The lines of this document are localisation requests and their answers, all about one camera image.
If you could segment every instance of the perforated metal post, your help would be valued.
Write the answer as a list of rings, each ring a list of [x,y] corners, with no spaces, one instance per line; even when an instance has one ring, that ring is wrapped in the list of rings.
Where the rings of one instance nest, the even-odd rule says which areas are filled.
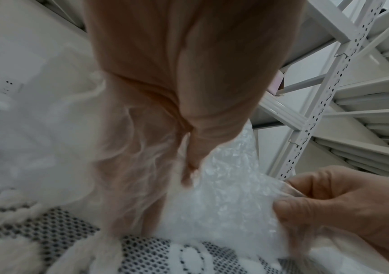
[[[335,56],[335,60],[325,76],[316,96],[306,113],[308,118],[301,131],[294,131],[288,140],[286,147],[277,159],[270,176],[279,180],[285,180],[292,175],[296,163],[309,143],[317,125],[321,121],[324,109],[332,101],[339,87],[348,64],[361,48],[376,16],[380,13],[385,0],[367,0],[356,21],[355,37],[351,41],[342,44]]]

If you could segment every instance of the white plastic bag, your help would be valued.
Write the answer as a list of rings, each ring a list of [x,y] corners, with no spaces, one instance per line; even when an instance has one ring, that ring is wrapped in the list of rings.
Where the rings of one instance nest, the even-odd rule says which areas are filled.
[[[11,109],[0,113],[0,182],[47,205],[63,206],[102,228],[106,193],[98,187],[91,163],[100,155],[96,149],[105,92],[91,57],[65,49],[49,60],[14,98]],[[300,194],[259,172],[250,122],[235,140],[205,160],[193,189],[181,186],[185,148],[183,142],[155,236],[210,241],[238,255],[260,256],[279,268],[277,260],[290,255],[288,235],[272,204]],[[345,254],[389,274],[387,261],[355,235],[328,228],[296,232],[301,246],[297,259],[305,272],[312,270],[307,264],[311,248],[320,246],[312,252],[331,271],[338,271]]]

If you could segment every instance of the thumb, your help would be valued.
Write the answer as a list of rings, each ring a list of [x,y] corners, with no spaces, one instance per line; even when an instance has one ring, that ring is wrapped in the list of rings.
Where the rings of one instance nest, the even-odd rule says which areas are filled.
[[[284,225],[323,225],[348,230],[347,210],[337,199],[290,198],[273,203],[273,210]]]

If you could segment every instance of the person's right hand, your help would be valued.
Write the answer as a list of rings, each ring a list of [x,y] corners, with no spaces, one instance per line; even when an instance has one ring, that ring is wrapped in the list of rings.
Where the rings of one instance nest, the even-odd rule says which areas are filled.
[[[276,201],[273,209],[282,224],[353,232],[389,260],[389,178],[331,166],[288,183],[308,198]]]

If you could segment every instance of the wall socket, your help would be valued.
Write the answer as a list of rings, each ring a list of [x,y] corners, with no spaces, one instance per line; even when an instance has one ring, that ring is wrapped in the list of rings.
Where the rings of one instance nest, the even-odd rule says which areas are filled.
[[[0,93],[8,96],[13,96],[19,92],[23,87],[23,84],[19,81],[11,79],[10,77],[3,77],[0,79]]]

